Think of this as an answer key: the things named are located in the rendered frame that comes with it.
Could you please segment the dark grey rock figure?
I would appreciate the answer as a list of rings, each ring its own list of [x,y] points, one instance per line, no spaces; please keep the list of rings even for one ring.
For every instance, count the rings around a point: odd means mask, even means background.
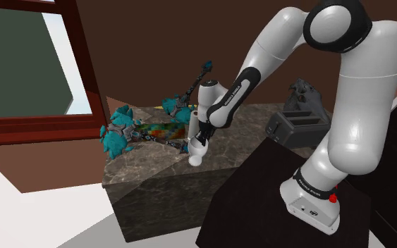
[[[324,110],[321,94],[308,81],[298,78],[288,89],[292,89],[293,92],[283,106],[284,111],[320,113]]]

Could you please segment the red framed window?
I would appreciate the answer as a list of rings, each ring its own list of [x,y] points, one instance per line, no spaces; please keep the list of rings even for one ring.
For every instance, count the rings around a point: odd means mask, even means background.
[[[67,76],[43,14],[58,14],[66,29],[90,105],[89,114],[64,110],[59,97]],[[106,116],[76,0],[0,0],[0,145],[94,139]]]

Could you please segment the black toaster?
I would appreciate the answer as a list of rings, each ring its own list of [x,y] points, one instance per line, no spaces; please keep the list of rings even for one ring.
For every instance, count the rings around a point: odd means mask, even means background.
[[[294,149],[316,147],[329,128],[329,123],[311,111],[279,111],[269,119],[265,132],[275,142]]]

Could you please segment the white goblet cup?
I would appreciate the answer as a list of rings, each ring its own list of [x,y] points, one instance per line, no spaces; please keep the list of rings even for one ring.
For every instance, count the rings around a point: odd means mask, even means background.
[[[188,142],[188,163],[191,166],[200,166],[203,156],[207,153],[209,142],[204,139],[204,144],[198,138],[192,137]]]

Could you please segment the white cylinder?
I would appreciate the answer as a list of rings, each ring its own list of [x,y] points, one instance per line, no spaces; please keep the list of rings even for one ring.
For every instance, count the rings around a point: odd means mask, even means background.
[[[188,126],[188,139],[191,140],[199,131],[198,111],[192,111]]]

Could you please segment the multicoloured pixel pattern box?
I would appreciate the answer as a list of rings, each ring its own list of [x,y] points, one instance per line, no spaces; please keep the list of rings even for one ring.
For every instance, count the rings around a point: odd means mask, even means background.
[[[135,130],[144,135],[174,140],[185,138],[184,123],[153,123],[137,125]]]

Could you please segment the black robot stand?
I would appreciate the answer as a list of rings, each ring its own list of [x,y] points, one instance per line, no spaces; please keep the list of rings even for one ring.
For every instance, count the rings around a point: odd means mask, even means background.
[[[305,159],[266,138],[215,192],[199,248],[369,248],[371,199],[346,181],[338,186],[340,224],[326,235],[291,215],[280,184]]]

